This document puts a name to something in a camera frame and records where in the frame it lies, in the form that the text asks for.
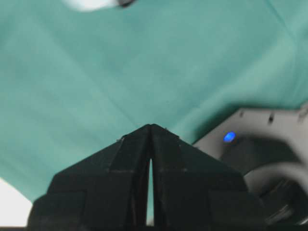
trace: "teal fabric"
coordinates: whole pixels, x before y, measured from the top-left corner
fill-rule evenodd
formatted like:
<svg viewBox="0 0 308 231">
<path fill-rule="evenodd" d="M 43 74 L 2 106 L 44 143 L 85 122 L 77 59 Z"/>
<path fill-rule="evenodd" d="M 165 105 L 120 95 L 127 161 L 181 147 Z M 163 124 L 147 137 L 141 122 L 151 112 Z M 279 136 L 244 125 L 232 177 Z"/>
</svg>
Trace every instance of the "teal fabric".
<svg viewBox="0 0 308 231">
<path fill-rule="evenodd" d="M 306 0 L 0 3 L 0 177 L 32 201 L 144 124 L 192 143 L 239 106 L 307 95 Z"/>
</svg>

